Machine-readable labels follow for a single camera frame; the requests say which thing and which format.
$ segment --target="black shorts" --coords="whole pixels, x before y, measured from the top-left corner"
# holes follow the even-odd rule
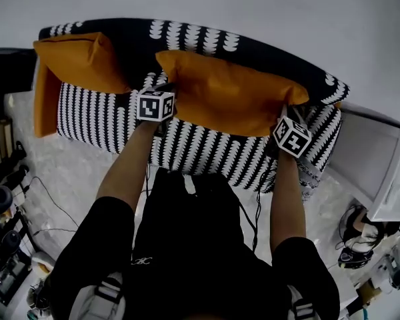
[[[270,267],[244,244],[239,201],[225,178],[193,183],[196,195],[189,195],[179,173],[158,171],[133,252],[131,208],[112,197],[97,200],[48,279],[55,318],[67,319],[79,290],[114,271],[123,272],[127,319],[212,313],[286,320],[287,285],[322,319],[338,318],[336,284],[310,240],[282,242]]]

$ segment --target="white wall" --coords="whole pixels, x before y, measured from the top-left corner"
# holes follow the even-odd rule
[[[217,27],[298,55],[350,84],[349,99],[400,120],[400,0],[0,0],[0,46],[48,25],[107,17]]]

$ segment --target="orange pillow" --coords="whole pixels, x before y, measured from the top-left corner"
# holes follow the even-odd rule
[[[224,133],[267,136],[283,104],[309,100],[289,79],[188,51],[163,51],[157,61],[176,83],[179,119]]]
[[[40,60],[34,96],[34,134],[36,137],[56,133],[61,85],[62,82]]]
[[[62,35],[34,42],[41,61],[61,81],[103,93],[126,93],[110,40],[102,33]]]

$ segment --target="wrist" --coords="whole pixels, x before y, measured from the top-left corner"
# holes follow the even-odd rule
[[[295,158],[290,155],[288,152],[280,149],[279,151],[279,161],[284,160],[284,161],[295,161]]]
[[[142,131],[146,131],[148,133],[154,133],[158,126],[160,126],[160,122],[154,121],[143,121],[138,127]]]

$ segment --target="backpack strap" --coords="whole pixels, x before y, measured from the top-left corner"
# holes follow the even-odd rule
[[[122,320],[126,302],[120,273],[110,274],[99,286],[82,288],[74,301],[69,320]]]
[[[301,293],[294,286],[287,287],[292,294],[292,308],[288,312],[287,320],[320,320],[313,304],[302,298]]]

